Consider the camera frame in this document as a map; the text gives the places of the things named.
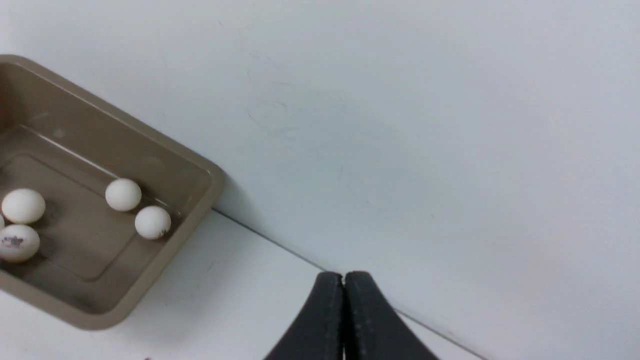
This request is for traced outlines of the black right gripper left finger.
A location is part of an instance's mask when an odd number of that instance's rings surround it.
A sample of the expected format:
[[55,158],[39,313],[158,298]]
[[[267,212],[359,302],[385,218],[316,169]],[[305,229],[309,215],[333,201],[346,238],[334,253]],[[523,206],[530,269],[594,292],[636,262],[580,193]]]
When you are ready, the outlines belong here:
[[342,276],[318,273],[314,285],[267,360],[342,360],[344,310]]

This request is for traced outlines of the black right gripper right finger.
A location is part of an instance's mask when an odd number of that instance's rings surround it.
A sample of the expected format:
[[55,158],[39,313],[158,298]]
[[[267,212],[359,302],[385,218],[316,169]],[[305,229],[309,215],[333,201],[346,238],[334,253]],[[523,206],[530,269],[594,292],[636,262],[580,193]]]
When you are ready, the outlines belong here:
[[438,359],[402,321],[370,273],[347,273],[344,289],[347,360]]

